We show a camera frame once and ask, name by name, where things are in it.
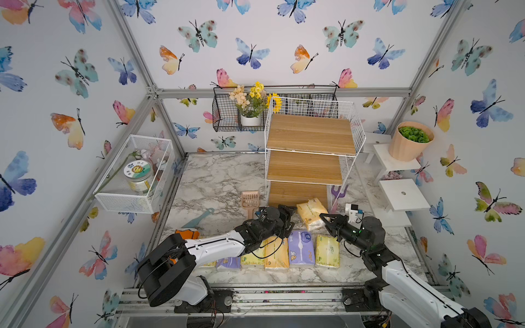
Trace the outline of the yellow tissue pack bottom shelf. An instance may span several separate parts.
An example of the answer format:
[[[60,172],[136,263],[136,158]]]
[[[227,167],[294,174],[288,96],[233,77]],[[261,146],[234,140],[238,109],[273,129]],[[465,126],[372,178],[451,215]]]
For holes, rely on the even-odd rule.
[[[305,203],[298,204],[297,212],[308,231],[313,231],[318,228],[321,228],[324,225],[324,222],[321,219],[320,214],[329,213],[318,198],[309,200]]]

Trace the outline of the yellow tissue pack shelf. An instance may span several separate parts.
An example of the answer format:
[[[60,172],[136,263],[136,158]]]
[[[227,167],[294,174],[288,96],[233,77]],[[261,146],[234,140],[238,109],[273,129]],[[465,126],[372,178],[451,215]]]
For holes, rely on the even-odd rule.
[[[272,236],[263,242],[265,246],[265,270],[278,271],[290,267],[288,239]]]
[[[318,198],[309,200],[305,203],[298,204],[297,212],[308,231],[313,231],[318,228],[321,228],[324,225],[324,222],[321,219],[320,214],[329,213]]]

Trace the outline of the green tissue pack bottom shelf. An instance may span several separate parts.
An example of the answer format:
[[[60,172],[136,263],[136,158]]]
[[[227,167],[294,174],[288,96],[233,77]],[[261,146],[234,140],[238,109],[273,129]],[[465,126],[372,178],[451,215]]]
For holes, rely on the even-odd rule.
[[[315,265],[332,269],[340,267],[340,243],[335,237],[317,235],[315,247]]]

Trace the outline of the green tissue pack shelf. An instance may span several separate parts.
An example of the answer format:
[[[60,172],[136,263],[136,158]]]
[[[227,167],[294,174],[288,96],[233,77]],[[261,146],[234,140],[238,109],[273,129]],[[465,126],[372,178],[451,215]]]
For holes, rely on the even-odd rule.
[[[315,265],[332,269],[340,267],[340,243],[335,237],[317,235],[315,247]]]
[[[262,255],[249,253],[241,256],[241,266],[243,268],[263,268],[264,265],[265,259]]]

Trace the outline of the purple tissue pack bottom shelf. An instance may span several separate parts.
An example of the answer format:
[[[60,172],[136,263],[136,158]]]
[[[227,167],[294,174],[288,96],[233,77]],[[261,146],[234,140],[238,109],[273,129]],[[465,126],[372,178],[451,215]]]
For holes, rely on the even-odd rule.
[[[294,230],[288,237],[288,255],[291,267],[315,265],[314,240],[309,231]]]

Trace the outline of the purple tissue pack shelf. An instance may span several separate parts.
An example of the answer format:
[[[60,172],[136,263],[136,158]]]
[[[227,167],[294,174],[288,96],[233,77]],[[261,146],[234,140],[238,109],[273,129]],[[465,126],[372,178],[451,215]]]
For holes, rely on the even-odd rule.
[[[241,269],[241,258],[228,257],[220,259],[215,267],[218,271],[238,271]]]
[[[315,265],[314,240],[309,231],[294,230],[288,237],[288,255],[291,267]]]

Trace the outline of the orange tissue pack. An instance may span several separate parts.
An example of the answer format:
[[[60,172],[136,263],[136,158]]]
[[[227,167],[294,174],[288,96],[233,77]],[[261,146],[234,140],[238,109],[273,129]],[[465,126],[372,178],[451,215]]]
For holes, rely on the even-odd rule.
[[[200,233],[197,230],[192,229],[186,229],[186,230],[177,230],[177,234],[179,234],[183,239],[199,239]]]

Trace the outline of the green tissue pack with tissue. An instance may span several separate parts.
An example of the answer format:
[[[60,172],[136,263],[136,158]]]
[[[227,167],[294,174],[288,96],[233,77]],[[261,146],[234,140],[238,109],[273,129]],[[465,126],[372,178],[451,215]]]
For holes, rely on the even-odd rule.
[[[216,268],[216,266],[217,266],[217,261],[208,262],[202,265],[203,268]]]

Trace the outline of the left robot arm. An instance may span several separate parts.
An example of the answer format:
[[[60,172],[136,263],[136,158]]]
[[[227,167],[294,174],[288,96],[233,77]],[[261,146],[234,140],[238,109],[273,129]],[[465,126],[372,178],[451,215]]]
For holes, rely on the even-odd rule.
[[[248,219],[223,235],[184,239],[175,233],[162,241],[138,265],[139,289],[151,307],[175,298],[192,306],[212,295],[205,277],[193,276],[198,267],[224,258],[253,254],[267,244],[282,247],[291,234],[295,206],[261,207],[260,215]]]

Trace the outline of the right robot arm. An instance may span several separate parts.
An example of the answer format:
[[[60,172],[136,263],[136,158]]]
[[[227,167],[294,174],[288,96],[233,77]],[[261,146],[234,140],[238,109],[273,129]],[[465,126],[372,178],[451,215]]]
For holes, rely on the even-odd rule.
[[[347,215],[321,214],[327,231],[338,241],[356,246],[365,267],[376,275],[365,283],[364,303],[381,306],[410,327],[490,327],[479,309],[466,309],[412,273],[385,245],[386,231],[375,217],[364,217],[360,227]]]

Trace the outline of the purple plastic scoop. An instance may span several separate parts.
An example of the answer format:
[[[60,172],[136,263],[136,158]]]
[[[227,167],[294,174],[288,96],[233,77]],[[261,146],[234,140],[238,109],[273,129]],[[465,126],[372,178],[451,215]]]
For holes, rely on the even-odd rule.
[[[333,185],[331,188],[331,194],[332,194],[332,210],[337,209],[338,200],[341,198],[344,198],[347,194],[348,185],[340,185],[336,186]]]

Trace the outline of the teal plastic spatula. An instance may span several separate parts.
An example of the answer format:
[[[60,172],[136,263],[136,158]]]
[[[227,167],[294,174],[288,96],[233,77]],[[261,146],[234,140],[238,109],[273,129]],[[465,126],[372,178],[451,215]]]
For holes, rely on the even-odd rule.
[[[194,229],[197,228],[199,223],[207,218],[208,216],[212,215],[215,212],[214,208],[208,208],[205,210],[204,213],[202,213],[200,216],[198,216],[195,219],[190,220],[188,223],[182,226],[183,229]]]

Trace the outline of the pink pot with green plant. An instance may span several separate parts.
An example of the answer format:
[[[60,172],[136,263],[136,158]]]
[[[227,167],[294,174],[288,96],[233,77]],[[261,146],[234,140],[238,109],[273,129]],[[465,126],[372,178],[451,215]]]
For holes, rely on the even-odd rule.
[[[424,133],[425,140],[428,142],[419,142],[420,137],[409,138],[406,134],[402,134],[402,129],[411,128],[416,132]],[[389,144],[389,154],[399,161],[408,162],[417,158],[430,144],[433,143],[435,135],[433,131],[426,125],[417,122],[402,122],[394,132],[392,141]]]

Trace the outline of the artificial flowers in white pot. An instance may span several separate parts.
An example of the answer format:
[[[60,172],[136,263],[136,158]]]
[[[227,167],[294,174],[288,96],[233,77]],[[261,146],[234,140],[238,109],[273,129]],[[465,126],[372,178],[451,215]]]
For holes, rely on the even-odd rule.
[[[248,92],[245,86],[237,86],[228,95],[239,112],[242,127],[258,127],[268,109],[272,113],[279,113],[282,109],[282,98],[276,93],[268,93],[258,81]]]

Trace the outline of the glass jar with green lid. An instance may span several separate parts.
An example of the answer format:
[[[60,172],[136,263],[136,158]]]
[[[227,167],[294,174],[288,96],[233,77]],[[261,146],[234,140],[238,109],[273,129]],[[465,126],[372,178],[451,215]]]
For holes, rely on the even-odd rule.
[[[132,191],[147,194],[153,184],[153,166],[148,160],[135,160],[126,164],[123,174]]]

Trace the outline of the aluminium front rail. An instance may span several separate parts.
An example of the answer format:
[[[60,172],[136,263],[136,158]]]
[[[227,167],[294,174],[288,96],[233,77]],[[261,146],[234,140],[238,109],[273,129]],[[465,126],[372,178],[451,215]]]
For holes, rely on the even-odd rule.
[[[381,314],[377,306],[364,305],[363,285],[247,285],[240,287],[216,286],[212,288],[215,303],[202,306],[202,311],[187,303],[172,299],[151,307],[143,292],[124,290],[116,314],[120,317],[172,317],[189,315],[203,317],[214,309],[227,317],[259,316],[264,314],[316,315],[316,314]]]

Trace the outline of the white mesh wall basket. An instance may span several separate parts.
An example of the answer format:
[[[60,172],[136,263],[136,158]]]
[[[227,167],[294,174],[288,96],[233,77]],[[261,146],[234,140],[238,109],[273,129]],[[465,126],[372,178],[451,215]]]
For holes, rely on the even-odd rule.
[[[94,199],[107,211],[153,214],[174,159],[171,140],[130,135],[97,185]]]

